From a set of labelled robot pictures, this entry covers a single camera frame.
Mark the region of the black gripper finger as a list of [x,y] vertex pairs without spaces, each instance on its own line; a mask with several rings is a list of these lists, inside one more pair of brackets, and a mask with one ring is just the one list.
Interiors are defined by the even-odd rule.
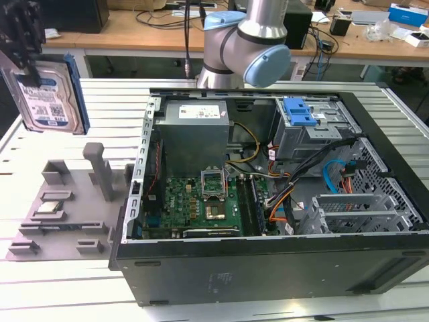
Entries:
[[23,84],[27,87],[40,87],[41,77],[26,47],[20,42],[5,41],[6,56],[24,72]]

